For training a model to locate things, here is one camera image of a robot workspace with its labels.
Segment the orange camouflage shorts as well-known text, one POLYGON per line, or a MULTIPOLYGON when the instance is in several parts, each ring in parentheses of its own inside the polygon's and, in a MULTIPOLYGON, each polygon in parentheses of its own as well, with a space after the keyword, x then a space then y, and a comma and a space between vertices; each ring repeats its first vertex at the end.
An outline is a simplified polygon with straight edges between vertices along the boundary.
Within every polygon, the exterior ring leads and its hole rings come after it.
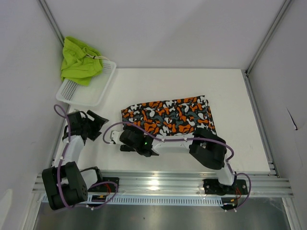
POLYGON ((216 134, 209 101, 204 95, 130 105, 121 110, 123 122, 150 134, 176 136, 204 128, 216 134))

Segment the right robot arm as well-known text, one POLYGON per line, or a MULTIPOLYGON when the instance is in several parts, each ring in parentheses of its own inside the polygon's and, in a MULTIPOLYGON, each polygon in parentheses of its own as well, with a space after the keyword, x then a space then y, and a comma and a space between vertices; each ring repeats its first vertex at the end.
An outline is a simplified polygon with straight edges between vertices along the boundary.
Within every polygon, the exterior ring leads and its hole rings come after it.
POLYGON ((152 136, 135 127, 113 131, 111 139, 119 144, 121 151, 135 151, 151 157, 166 153, 188 153, 205 168, 214 170, 217 179, 205 179, 205 193, 231 195, 235 193, 236 176, 226 159, 226 142, 205 128, 197 128, 193 133, 179 136, 152 136))

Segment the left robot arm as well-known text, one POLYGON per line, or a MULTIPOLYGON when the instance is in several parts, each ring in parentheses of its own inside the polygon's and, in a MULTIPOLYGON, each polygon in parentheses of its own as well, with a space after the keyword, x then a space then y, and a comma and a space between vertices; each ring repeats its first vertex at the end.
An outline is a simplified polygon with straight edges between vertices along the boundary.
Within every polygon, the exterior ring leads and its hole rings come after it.
POLYGON ((52 210, 73 208, 87 200, 89 188, 98 192, 104 187, 104 179, 99 176, 97 167, 80 170, 77 161, 86 141, 95 141, 102 134, 102 126, 109 120, 91 110, 86 113, 62 113, 61 116, 67 122, 62 137, 62 154, 54 161, 52 167, 42 172, 43 184, 52 210))

